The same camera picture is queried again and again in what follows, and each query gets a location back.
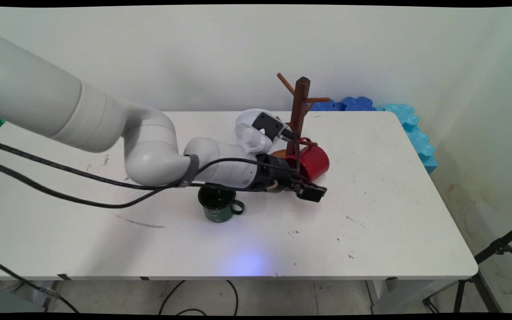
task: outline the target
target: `floor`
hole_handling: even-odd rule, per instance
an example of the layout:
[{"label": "floor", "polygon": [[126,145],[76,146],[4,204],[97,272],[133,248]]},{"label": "floor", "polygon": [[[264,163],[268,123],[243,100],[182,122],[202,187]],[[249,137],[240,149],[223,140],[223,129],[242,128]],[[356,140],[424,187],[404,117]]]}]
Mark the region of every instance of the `floor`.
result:
[{"label": "floor", "polygon": [[[11,281],[0,287],[11,291]],[[238,291],[239,316],[327,316],[370,314],[370,298],[364,281],[232,280]],[[80,312],[109,314],[158,314],[161,304],[179,281],[60,281],[57,290]],[[451,312],[457,285],[432,298],[440,312]],[[18,296],[28,300],[34,290],[22,286]],[[185,281],[166,302],[163,314],[188,308],[207,315],[232,315],[234,291],[226,281]],[[53,301],[49,312],[71,312]],[[462,312],[487,312],[475,285],[466,284]],[[420,302],[404,313],[429,312]],[[199,312],[186,312],[198,315]]]}]

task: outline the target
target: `white wall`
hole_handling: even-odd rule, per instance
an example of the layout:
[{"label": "white wall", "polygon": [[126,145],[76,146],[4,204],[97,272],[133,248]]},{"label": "white wall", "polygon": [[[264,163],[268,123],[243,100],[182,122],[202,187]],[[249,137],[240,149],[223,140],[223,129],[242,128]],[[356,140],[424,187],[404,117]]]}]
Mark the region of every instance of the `white wall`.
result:
[{"label": "white wall", "polygon": [[[0,8],[0,36],[162,110],[289,110],[277,72],[311,79],[311,96],[410,104],[472,251],[512,228],[512,8]],[[512,257],[495,265],[512,311]]]},{"label": "white wall", "polygon": [[[512,229],[512,15],[504,18],[511,31],[504,48],[476,71],[473,91],[458,97],[460,111],[436,146],[431,175],[473,253]],[[480,269],[512,312],[512,255],[494,256]]]},{"label": "white wall", "polygon": [[0,8],[0,36],[104,91],[163,110],[289,110],[311,96],[409,103],[437,143],[505,8],[315,5]]}]

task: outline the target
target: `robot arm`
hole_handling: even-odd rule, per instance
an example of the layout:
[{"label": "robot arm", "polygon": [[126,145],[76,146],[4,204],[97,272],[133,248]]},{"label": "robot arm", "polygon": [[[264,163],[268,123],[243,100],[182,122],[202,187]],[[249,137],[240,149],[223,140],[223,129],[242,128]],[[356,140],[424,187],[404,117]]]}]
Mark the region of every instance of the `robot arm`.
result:
[{"label": "robot arm", "polygon": [[[163,112],[114,99],[2,38],[0,117],[88,152],[108,150],[122,136],[126,173],[145,186],[178,180],[190,162],[179,154],[175,127]],[[240,145],[209,138],[194,138],[185,154],[199,156],[199,166],[219,158],[256,160]],[[255,164],[220,162],[195,180],[247,187],[257,169]]]}]

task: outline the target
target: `black cable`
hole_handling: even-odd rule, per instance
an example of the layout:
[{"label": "black cable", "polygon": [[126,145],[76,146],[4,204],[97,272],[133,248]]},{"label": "black cable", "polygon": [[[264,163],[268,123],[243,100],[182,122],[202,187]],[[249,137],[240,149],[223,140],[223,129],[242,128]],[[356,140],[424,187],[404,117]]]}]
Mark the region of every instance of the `black cable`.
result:
[{"label": "black cable", "polygon": [[[27,284],[28,286],[30,286],[31,288],[33,288],[37,291],[39,291],[41,289],[40,286],[35,285],[31,281],[27,280],[26,278],[21,277],[20,275],[17,275],[15,272],[9,270],[2,264],[0,264],[0,270],[7,273],[8,275],[14,277],[17,280],[22,281],[23,283]],[[63,296],[60,296],[59,300],[64,302],[69,308],[72,309],[73,312],[79,313],[79,311],[70,302],[68,302]]]},{"label": "black cable", "polygon": [[181,280],[181,282],[179,282],[179,284],[176,285],[175,288],[173,288],[173,290],[171,290],[171,292],[169,292],[167,297],[163,300],[163,303],[161,304],[161,308],[159,309],[159,313],[157,314],[158,316],[160,316],[161,312],[163,312],[163,307],[165,306],[165,302],[167,302],[167,300],[169,300],[169,297],[171,296],[171,294],[173,294],[173,292],[175,292],[175,290],[177,290],[177,288],[179,288],[179,286],[182,285],[183,282],[185,282],[185,280]]},{"label": "black cable", "polygon": [[203,310],[199,310],[197,308],[188,308],[187,310],[183,310],[183,311],[177,313],[176,316],[180,316],[181,314],[183,314],[185,312],[189,312],[189,311],[197,311],[197,312],[201,312],[204,316],[207,315],[205,312],[203,312]]},{"label": "black cable", "polygon": [[9,270],[8,268],[3,266],[2,264],[0,264],[0,270],[5,272],[5,273],[7,273],[8,275],[14,277],[15,279],[17,279],[19,281],[25,282],[28,286],[30,286],[31,288],[33,288],[35,290],[39,290],[41,288],[40,286],[37,286],[37,285],[33,284],[31,281],[28,281],[27,279],[21,277],[20,275],[17,275],[15,272]]},{"label": "black cable", "polygon": [[450,283],[449,285],[447,285],[447,286],[445,286],[445,287],[441,288],[440,290],[437,290],[435,293],[431,294],[428,298],[431,298],[431,297],[433,297],[433,296],[437,295],[438,293],[440,293],[440,292],[444,291],[445,289],[447,289],[447,288],[449,288],[449,287],[451,287],[451,286],[453,286],[453,285],[457,284],[457,282],[459,282],[459,281],[454,281],[454,282]]},{"label": "black cable", "polygon": [[[217,164],[219,162],[225,162],[225,161],[246,162],[246,163],[249,163],[249,164],[256,164],[258,166],[267,166],[269,168],[278,168],[279,170],[283,170],[283,171],[287,171],[287,172],[299,172],[299,168],[300,168],[299,141],[297,139],[294,139],[293,141],[296,144],[296,168],[282,168],[282,167],[277,167],[277,166],[272,166],[272,165],[264,164],[263,162],[247,160],[247,159],[242,159],[242,158],[222,158],[222,159],[213,160],[213,161],[209,162],[208,164],[205,164],[203,167],[201,167],[199,170],[197,170],[196,174],[199,174],[199,173],[203,172],[205,169],[207,169],[212,164]],[[137,186],[136,184],[124,184],[123,182],[118,182],[118,181],[115,181],[115,180],[110,180],[110,179],[102,178],[101,176],[95,176],[95,175],[92,175],[92,174],[88,174],[87,172],[81,172],[80,170],[76,170],[76,169],[70,168],[68,166],[63,166],[62,164],[57,164],[55,162],[51,162],[50,160],[45,160],[43,158],[39,158],[38,156],[33,156],[33,155],[28,154],[26,152],[22,152],[22,151],[20,151],[20,150],[18,150],[16,148],[12,148],[10,146],[6,146],[5,144],[0,144],[0,148],[1,148],[1,150],[12,152],[14,154],[18,154],[19,156],[24,156],[25,158],[28,158],[30,160],[34,160],[34,161],[39,162],[41,164],[46,164],[48,166],[52,166],[53,168],[59,168],[60,170],[65,170],[65,171],[68,171],[68,172],[71,172],[71,173],[74,173],[74,174],[78,174],[80,176],[85,176],[87,178],[91,178],[91,179],[94,179],[94,180],[99,180],[101,182],[105,182],[105,183],[108,183],[108,184],[115,184],[117,186],[124,186],[124,187],[131,187],[131,188],[138,188],[138,189],[145,189],[145,190],[151,190],[151,188],[153,189],[152,192],[150,192],[150,193],[148,193],[148,194],[146,194],[144,196],[141,196],[138,199],[135,199],[133,201],[125,203],[125,204],[99,203],[99,202],[93,202],[93,201],[89,201],[89,200],[84,200],[84,199],[80,199],[80,198],[77,198],[77,197],[73,197],[73,196],[70,196],[70,195],[66,195],[66,194],[63,194],[61,192],[55,191],[53,189],[47,188],[47,187],[45,187],[45,186],[43,186],[43,185],[41,185],[41,184],[31,180],[30,178],[27,178],[26,176],[24,176],[24,175],[22,175],[22,174],[20,174],[20,173],[18,173],[16,171],[14,171],[14,170],[11,170],[10,168],[2,166],[0,164],[0,172],[5,173],[8,176],[11,176],[13,178],[16,178],[17,180],[23,182],[24,184],[27,184],[28,186],[30,186],[32,188],[35,188],[36,190],[39,190],[39,191],[41,191],[41,192],[43,192],[45,194],[54,196],[54,197],[59,198],[59,199],[63,199],[63,200],[71,201],[71,202],[76,202],[76,203],[81,203],[81,204],[85,204],[85,205],[91,205],[93,207],[112,208],[112,209],[119,209],[119,208],[130,207],[131,205],[134,205],[136,203],[139,203],[139,202],[149,198],[150,196],[156,194],[159,191],[163,191],[163,190],[165,190],[167,188],[176,187],[181,182],[181,180],[175,180],[174,182],[171,182],[170,184],[167,184],[165,186],[160,186],[160,187],[144,187],[144,186]],[[318,187],[316,184],[312,184],[311,182],[309,182],[309,180],[305,179],[304,177],[299,176],[297,174],[295,174],[295,175],[298,176],[301,180],[306,180],[309,184]],[[204,184],[192,184],[192,185],[195,186],[195,187],[205,186]],[[248,191],[248,192],[265,192],[266,191],[266,188],[249,189],[249,188],[233,188],[233,187],[226,187],[226,186],[213,186],[213,188],[221,188],[221,189],[225,189],[225,190],[234,190],[234,191]]]},{"label": "black cable", "polygon": [[17,292],[17,290],[19,290],[19,289],[20,289],[24,284],[25,284],[25,282],[21,282],[21,284],[20,284],[17,288],[15,288],[15,289],[11,290],[9,293],[15,293],[15,292]]},{"label": "black cable", "polygon": [[[171,292],[169,292],[169,294],[167,295],[167,297],[163,300],[163,303],[161,304],[161,308],[159,309],[159,312],[158,312],[158,316],[161,315],[161,313],[163,312],[163,307],[165,306],[165,302],[167,302],[167,300],[169,300],[169,297],[173,294],[173,292],[175,292],[175,290],[177,290],[177,288],[179,288],[180,285],[183,284],[183,282],[185,282],[187,280],[181,280],[181,282],[179,282],[178,285],[175,286],[175,288],[173,288],[173,290],[171,290]],[[230,282],[230,280],[226,280],[226,282],[228,282],[228,284],[232,287],[232,289],[234,290],[234,297],[236,299],[236,302],[234,304],[234,314],[233,316],[236,316],[236,313],[238,312],[238,292],[236,292],[236,288],[234,287],[234,285],[232,284],[232,282]],[[205,314],[205,312],[203,312],[202,310],[199,310],[197,308],[188,308],[187,310],[183,310],[179,313],[176,314],[176,316],[179,316],[187,311],[197,311],[197,312],[201,312],[204,316],[206,316],[207,314]]]},{"label": "black cable", "polygon": [[236,312],[238,311],[238,293],[236,292],[236,288],[234,287],[234,285],[232,284],[232,282],[230,282],[230,280],[226,280],[226,282],[228,282],[228,284],[232,287],[232,289],[234,290],[234,296],[236,298],[236,303],[234,304],[234,314],[233,316],[236,316]]},{"label": "black cable", "polygon": [[45,187],[45,186],[43,186],[41,184],[38,184],[37,182],[27,178],[26,176],[20,174],[19,172],[11,170],[11,169],[9,169],[9,168],[7,168],[5,166],[2,166],[2,165],[0,165],[0,172],[5,173],[8,176],[11,176],[13,178],[16,178],[17,180],[23,182],[24,184],[27,184],[28,186],[30,186],[32,188],[35,188],[35,189],[37,189],[37,190],[39,190],[39,191],[41,191],[41,192],[43,192],[45,194],[54,196],[54,197],[59,198],[59,199],[68,200],[68,201],[71,201],[71,202],[76,202],[76,203],[81,203],[81,204],[86,204],[86,205],[92,205],[93,207],[111,208],[111,209],[120,209],[120,208],[130,207],[130,205],[134,205],[136,203],[142,202],[143,200],[151,197],[152,195],[158,193],[159,191],[163,191],[163,190],[165,190],[167,188],[176,187],[181,182],[181,180],[177,180],[177,181],[172,182],[170,184],[167,184],[165,186],[159,187],[159,188],[155,189],[154,191],[151,191],[148,194],[145,194],[145,195],[143,195],[143,196],[141,196],[141,197],[139,197],[139,198],[137,198],[135,200],[132,200],[132,201],[130,201],[128,203],[124,203],[124,204],[107,204],[107,203],[100,203],[100,202],[84,200],[84,199],[80,199],[80,198],[77,198],[77,197],[74,197],[74,196],[63,194],[61,192],[55,191],[55,190],[47,188],[47,187]]},{"label": "black cable", "polygon": [[64,304],[66,304],[69,308],[71,308],[72,311],[74,311],[75,313],[80,313],[76,308],[75,306],[73,306],[70,302],[68,302],[64,296],[60,296],[59,300],[61,300]]},{"label": "black cable", "polygon": [[[297,150],[296,151],[296,157],[297,157],[296,168],[283,168],[283,167],[279,167],[279,166],[274,166],[272,164],[265,164],[264,162],[258,162],[258,161],[242,159],[242,158],[222,158],[222,159],[217,159],[217,160],[209,162],[208,164],[203,166],[201,169],[197,170],[197,174],[201,173],[203,170],[205,170],[206,168],[208,168],[212,164],[217,164],[219,162],[225,162],[225,161],[246,162],[248,164],[256,164],[258,166],[266,166],[268,168],[275,168],[275,169],[282,170],[282,171],[285,171],[285,172],[297,173],[297,172],[299,172],[299,169],[300,169],[299,141],[297,139],[294,139],[293,141],[296,144],[296,150]],[[35,161],[35,162],[39,162],[40,164],[44,164],[44,165],[47,165],[49,167],[53,167],[53,168],[57,168],[59,170],[63,170],[63,171],[69,172],[69,173],[77,174],[78,176],[83,176],[85,178],[89,178],[89,179],[92,179],[92,180],[97,180],[97,181],[100,181],[100,182],[104,182],[106,184],[113,184],[114,186],[133,188],[133,189],[139,189],[139,190],[156,190],[158,188],[158,187],[150,187],[150,186],[140,186],[140,185],[137,185],[137,184],[126,184],[125,182],[119,182],[119,181],[116,181],[116,180],[112,180],[112,179],[108,179],[108,178],[103,178],[101,176],[96,176],[94,174],[90,174],[88,172],[83,172],[81,170],[77,170],[75,168],[71,168],[69,166],[65,166],[63,164],[57,164],[56,162],[53,162],[53,161],[50,161],[50,160],[47,160],[47,159],[44,159],[44,158],[40,158],[40,156],[35,156],[35,155],[30,154],[28,152],[23,152],[22,150],[13,148],[11,146],[7,146],[6,144],[2,144],[2,143],[0,143],[0,150],[6,151],[6,152],[10,152],[12,154],[16,154],[17,156],[22,156],[23,158],[26,158],[26,159],[29,159],[29,160],[32,160],[32,161]],[[228,190],[235,190],[235,191],[254,191],[254,192],[264,191],[264,189],[265,189],[265,188],[262,188],[262,189],[259,189],[259,190],[249,190],[247,188],[231,188],[231,187],[225,187],[225,188],[227,188]]]},{"label": "black cable", "polygon": [[56,162],[52,162],[50,160],[40,158],[40,156],[34,156],[33,154],[23,152],[19,149],[7,146],[6,144],[0,143],[0,150],[10,152],[12,154],[15,154],[17,156],[22,156],[23,158],[29,159],[31,161],[39,162],[40,164],[47,165],[49,167],[57,168],[59,170],[63,170],[69,173],[77,174],[78,176],[83,176],[85,178],[89,178],[92,180],[97,180],[100,182],[104,182],[106,184],[113,184],[114,186],[120,186],[120,187],[126,187],[126,188],[132,188],[132,189],[140,189],[140,190],[155,190],[157,187],[146,187],[146,186],[140,186],[137,184],[126,184],[125,182],[119,182],[116,180],[111,180],[107,178],[103,178],[101,176],[96,176],[94,174],[90,174],[88,172],[83,172],[80,170],[77,170],[75,168],[71,168],[69,166],[64,166],[62,164],[57,164]]}]

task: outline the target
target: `power cord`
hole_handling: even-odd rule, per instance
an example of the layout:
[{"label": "power cord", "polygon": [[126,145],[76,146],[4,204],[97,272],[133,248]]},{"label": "power cord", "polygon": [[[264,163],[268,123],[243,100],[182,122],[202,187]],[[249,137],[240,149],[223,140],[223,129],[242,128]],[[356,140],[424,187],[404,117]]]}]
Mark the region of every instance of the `power cord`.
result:
[{"label": "power cord", "polygon": [[[295,142],[296,147],[297,147],[296,148],[297,149],[297,152],[296,152],[297,153],[296,168],[283,168],[283,167],[274,166],[272,164],[264,164],[264,162],[258,162],[258,161],[242,159],[242,158],[222,158],[222,159],[218,159],[218,160],[214,160],[214,161],[209,162],[208,164],[206,164],[205,166],[203,166],[202,168],[197,170],[197,174],[201,173],[203,170],[205,170],[206,168],[208,168],[212,164],[217,164],[219,162],[225,162],[225,161],[246,162],[248,164],[256,164],[258,166],[266,166],[268,168],[274,168],[274,169],[282,170],[282,171],[285,171],[285,172],[298,173],[299,169],[300,169],[299,141],[297,139],[294,139],[293,141]],[[90,174],[88,172],[83,172],[81,170],[77,170],[77,169],[71,168],[69,166],[64,166],[63,164],[57,164],[56,162],[47,160],[45,158],[40,158],[40,156],[34,156],[33,154],[30,154],[30,153],[27,153],[27,152],[23,152],[22,150],[13,148],[11,146],[7,146],[6,144],[2,144],[2,143],[0,143],[0,150],[3,150],[3,151],[6,151],[6,152],[15,154],[17,156],[22,156],[23,158],[26,158],[26,159],[31,160],[31,161],[39,162],[40,164],[44,164],[44,165],[49,166],[49,167],[53,167],[53,168],[57,168],[59,170],[63,170],[63,171],[69,172],[69,173],[77,174],[78,176],[83,176],[85,178],[89,178],[89,179],[92,179],[92,180],[97,180],[97,181],[100,181],[100,182],[104,182],[106,184],[113,184],[114,186],[120,186],[120,187],[132,188],[132,189],[139,189],[139,190],[156,190],[158,188],[158,187],[140,186],[138,184],[126,184],[125,182],[119,182],[119,181],[111,180],[111,179],[104,178],[104,177],[101,177],[101,176],[96,176],[94,174]],[[234,187],[226,187],[226,186],[219,186],[219,187],[221,187],[223,189],[227,189],[227,190],[234,190],[234,191],[254,191],[254,192],[264,191],[264,188],[263,189],[255,189],[254,190],[254,189],[234,188]]]},{"label": "power cord", "polygon": [[[309,182],[309,180],[307,180],[306,178],[296,174],[296,172],[299,172],[299,169],[300,169],[300,152],[299,152],[299,141],[297,139],[293,139],[293,141],[296,144],[296,168],[282,168],[282,167],[273,166],[273,165],[270,165],[270,164],[265,164],[264,162],[258,162],[258,161],[247,160],[247,159],[242,159],[242,158],[222,158],[222,159],[213,160],[213,161],[205,164],[203,167],[201,167],[199,170],[197,170],[196,174],[199,174],[199,173],[203,172],[209,166],[212,166],[212,164],[217,164],[219,162],[225,162],[225,161],[236,161],[236,162],[246,162],[246,163],[249,163],[249,164],[256,164],[258,166],[266,166],[268,168],[276,168],[278,170],[282,170],[282,171],[285,171],[285,172],[292,172],[293,176],[296,176],[297,178],[299,178],[301,180],[304,180],[304,181],[306,181],[307,183],[309,183],[309,184],[311,184],[313,186],[317,186],[316,184],[312,184],[311,182]],[[77,174],[79,176],[85,176],[86,178],[90,178],[90,179],[93,179],[93,180],[98,180],[98,181],[101,181],[101,182],[104,182],[104,183],[107,183],[107,184],[114,184],[114,185],[117,185],[117,186],[129,187],[129,188],[137,188],[137,189],[143,189],[143,190],[152,190],[148,194],[145,194],[144,196],[141,196],[141,197],[139,197],[139,198],[137,198],[137,199],[135,199],[133,201],[130,201],[130,202],[124,203],[124,204],[107,204],[107,203],[93,202],[93,201],[89,201],[89,200],[80,199],[80,198],[77,198],[77,197],[74,197],[74,196],[71,196],[71,195],[63,194],[61,192],[58,192],[58,191],[55,191],[53,189],[47,188],[47,187],[45,187],[45,186],[35,182],[34,180],[31,180],[27,176],[24,176],[23,174],[20,174],[20,173],[18,173],[16,171],[14,171],[14,170],[12,170],[10,168],[7,168],[5,166],[2,166],[0,164],[0,172],[2,172],[4,174],[7,174],[8,176],[11,176],[12,178],[16,178],[17,180],[23,182],[24,184],[27,184],[28,186],[30,186],[30,187],[38,190],[38,191],[41,191],[41,192],[43,192],[45,194],[54,196],[54,197],[59,198],[59,199],[63,199],[63,200],[67,200],[67,201],[71,201],[71,202],[75,202],[75,203],[81,203],[81,204],[85,204],[85,205],[91,205],[93,207],[111,208],[111,209],[119,209],[119,208],[130,207],[130,206],[132,206],[134,204],[142,202],[143,200],[153,196],[154,194],[158,193],[159,191],[163,191],[163,190],[165,190],[167,188],[173,188],[173,187],[178,186],[181,183],[181,180],[182,180],[182,179],[175,180],[175,181],[171,182],[170,184],[166,184],[165,186],[159,186],[159,187],[145,187],[145,186],[138,186],[136,184],[124,184],[123,182],[118,182],[118,181],[115,181],[115,180],[110,180],[110,179],[102,178],[101,176],[96,176],[96,175],[88,174],[87,172],[81,172],[80,170],[76,170],[76,169],[70,168],[68,166],[63,166],[62,164],[57,164],[55,162],[51,162],[50,160],[45,160],[45,159],[40,158],[38,156],[33,156],[33,155],[28,154],[26,152],[22,152],[22,151],[20,151],[20,150],[18,150],[16,148],[12,148],[10,146],[6,146],[5,144],[0,144],[0,149],[4,150],[4,151],[7,151],[7,152],[11,152],[11,153],[17,154],[19,156],[23,156],[24,158],[27,158],[27,159],[32,160],[32,161],[39,162],[41,164],[46,164],[48,166],[52,166],[53,168],[58,168],[60,170],[65,170],[67,172],[70,172],[70,173],[73,173],[73,174]],[[191,186],[203,187],[205,185],[204,184],[191,184]],[[248,188],[232,188],[232,187],[225,187],[225,186],[215,186],[215,187],[221,188],[221,189],[224,189],[224,190],[235,190],[235,191],[251,191],[251,192],[266,192],[267,191],[266,188],[248,189]]]},{"label": "power cord", "polygon": [[[171,292],[169,292],[169,294],[167,295],[167,298],[165,298],[163,300],[163,303],[161,304],[161,308],[159,309],[159,312],[158,312],[158,316],[160,316],[163,312],[163,307],[165,306],[165,302],[167,302],[167,300],[169,300],[169,297],[171,297],[171,295],[173,294],[173,292],[175,292],[175,290],[177,290],[177,288],[179,288],[180,285],[183,284],[183,282],[185,282],[187,280],[182,280],[181,282],[179,282],[178,285],[175,286],[175,288],[173,288],[173,290],[171,290]],[[238,292],[236,292],[236,288],[234,287],[234,285],[232,284],[232,282],[230,282],[230,280],[226,280],[226,282],[228,282],[228,284],[232,287],[232,289],[234,290],[234,296],[235,296],[235,303],[234,303],[234,314],[233,316],[236,316],[236,312],[238,312]],[[206,316],[207,314],[205,312],[203,312],[203,310],[199,310],[197,308],[188,308],[187,310],[183,310],[179,313],[176,314],[176,316],[180,316],[181,314],[185,313],[185,312],[189,312],[189,311],[197,311],[197,312],[200,312],[202,313],[204,316]]]},{"label": "power cord", "polygon": [[19,280],[19,281],[22,281],[23,283],[27,284],[28,286],[30,286],[31,288],[37,290],[39,293],[42,293],[42,294],[45,294],[46,296],[50,297],[50,298],[55,298],[55,299],[59,299],[61,300],[62,302],[64,302],[69,308],[71,308],[71,310],[75,313],[79,313],[79,311],[70,303],[68,302],[63,296],[61,296],[57,291],[51,289],[51,288],[41,288],[40,286],[37,286],[35,285],[34,283],[32,283],[31,281],[21,277],[20,275],[17,275],[15,272],[9,270],[8,268],[6,268],[5,266],[3,266],[2,264],[0,264],[0,270],[7,273],[8,275],[14,277],[15,279]]}]

